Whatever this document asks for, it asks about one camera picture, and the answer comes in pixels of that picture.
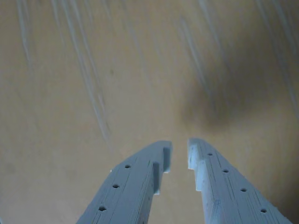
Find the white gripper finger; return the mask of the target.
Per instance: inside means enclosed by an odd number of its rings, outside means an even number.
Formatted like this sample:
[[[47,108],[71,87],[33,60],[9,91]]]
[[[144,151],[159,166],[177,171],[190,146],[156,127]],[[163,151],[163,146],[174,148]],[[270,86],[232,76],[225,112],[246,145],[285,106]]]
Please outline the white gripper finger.
[[[172,143],[154,142],[115,166],[78,219],[79,224],[146,224],[152,198],[171,167]]]
[[[206,224],[288,224],[280,213],[213,146],[188,140],[188,168],[201,192]]]

